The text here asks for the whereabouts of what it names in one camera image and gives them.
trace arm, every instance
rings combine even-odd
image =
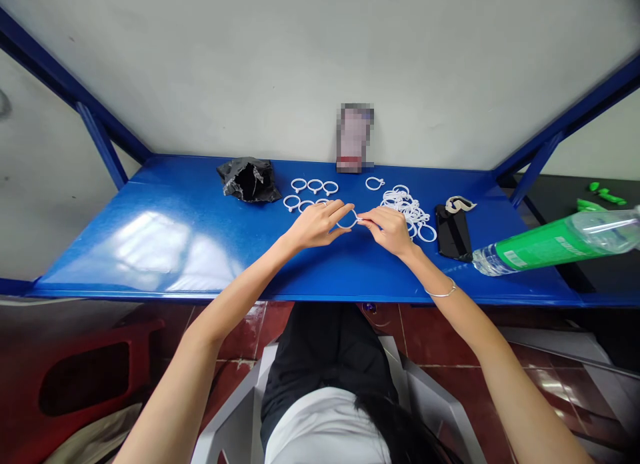
[[[350,232],[329,231],[352,209],[353,204],[340,200],[306,208],[290,230],[207,306],[185,332],[115,464],[189,462],[222,341],[293,256]]]
[[[409,239],[402,214],[378,207],[359,215],[378,244],[398,256],[428,292],[447,294],[451,280]],[[531,382],[509,344],[462,289],[433,301],[474,352],[518,462],[592,463]]]

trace finger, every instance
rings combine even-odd
[[[335,201],[329,201],[327,203],[327,214],[329,215],[333,214],[342,206],[344,206],[344,202],[342,202],[340,199],[336,199]]]
[[[387,207],[387,206],[380,206],[377,209],[380,212],[382,212],[382,213],[384,213],[386,215],[392,216],[394,219],[398,219],[399,220],[400,218],[402,218],[402,219],[405,218],[405,215],[402,214],[402,212],[396,211],[395,209],[392,209],[392,208]]]
[[[375,222],[364,220],[364,221],[358,221],[358,224],[363,225],[368,230],[370,230],[371,234],[373,235],[373,238],[376,241],[382,237],[382,231],[380,230],[380,228],[377,226]]]
[[[340,222],[340,219],[342,219],[344,216],[350,213],[354,207],[355,206],[353,204],[345,204],[336,212],[331,214],[330,220],[331,220],[332,227],[335,226],[338,222]]]
[[[369,212],[358,214],[358,217],[373,221],[383,229],[388,228],[393,224],[393,216],[383,212],[379,207],[376,207]]]
[[[342,236],[342,234],[350,233],[350,229],[342,229],[342,227],[338,227],[337,229],[332,230],[329,235],[329,244],[334,242],[338,237]]]

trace bangle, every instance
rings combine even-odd
[[[429,294],[431,297],[449,297],[451,294],[453,294],[453,292],[457,289],[455,282],[453,281],[452,278],[451,279],[451,284],[453,284],[453,288],[449,291],[448,294],[431,294],[428,290],[425,289],[425,292],[427,294]]]

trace white plastic chair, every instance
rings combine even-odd
[[[446,425],[453,435],[453,450],[463,462],[486,464],[462,404],[416,364],[401,357],[391,336],[380,337],[380,342],[387,353],[400,405],[420,416],[436,435]],[[264,462],[260,410],[277,348],[276,341],[265,347],[262,359],[200,434],[191,464],[217,464],[220,452],[229,464]]]

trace black plastic bag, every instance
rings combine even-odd
[[[218,166],[224,195],[244,202],[274,202],[282,199],[275,186],[271,161],[238,157]]]

